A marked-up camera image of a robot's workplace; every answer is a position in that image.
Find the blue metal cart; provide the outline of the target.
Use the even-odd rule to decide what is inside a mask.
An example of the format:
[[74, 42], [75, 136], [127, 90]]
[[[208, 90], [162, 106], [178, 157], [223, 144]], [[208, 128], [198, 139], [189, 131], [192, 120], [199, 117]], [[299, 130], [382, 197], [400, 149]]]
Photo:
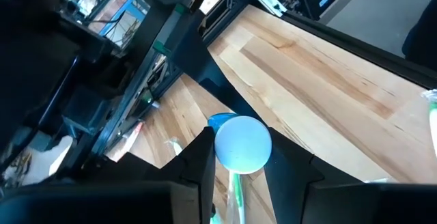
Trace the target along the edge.
[[150, 6], [144, 0], [102, 0], [93, 7], [88, 28], [125, 48]]

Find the blue mouthwash bottle white cap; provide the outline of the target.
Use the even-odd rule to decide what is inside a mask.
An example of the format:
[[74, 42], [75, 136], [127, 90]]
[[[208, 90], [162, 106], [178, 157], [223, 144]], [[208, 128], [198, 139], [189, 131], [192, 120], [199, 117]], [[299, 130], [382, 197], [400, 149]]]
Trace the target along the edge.
[[259, 120], [236, 113], [217, 113], [208, 118], [208, 126], [215, 134], [216, 157], [227, 170], [247, 175], [268, 162], [272, 137]]

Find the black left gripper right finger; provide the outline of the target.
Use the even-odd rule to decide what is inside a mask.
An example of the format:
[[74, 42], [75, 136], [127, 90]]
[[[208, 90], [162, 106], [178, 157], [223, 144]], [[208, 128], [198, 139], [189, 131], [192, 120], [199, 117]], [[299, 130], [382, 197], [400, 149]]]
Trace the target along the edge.
[[270, 127], [272, 152], [264, 173], [278, 224], [301, 224], [312, 184], [339, 186], [360, 180], [332, 166]]

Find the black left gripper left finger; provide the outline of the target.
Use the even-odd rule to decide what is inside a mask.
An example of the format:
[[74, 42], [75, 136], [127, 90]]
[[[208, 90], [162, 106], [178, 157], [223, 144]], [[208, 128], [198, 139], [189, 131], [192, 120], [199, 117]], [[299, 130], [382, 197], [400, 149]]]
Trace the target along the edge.
[[115, 163], [115, 179], [141, 182], [146, 190], [135, 207], [149, 224], [210, 224], [214, 191], [215, 134], [205, 127], [164, 167], [127, 153]]

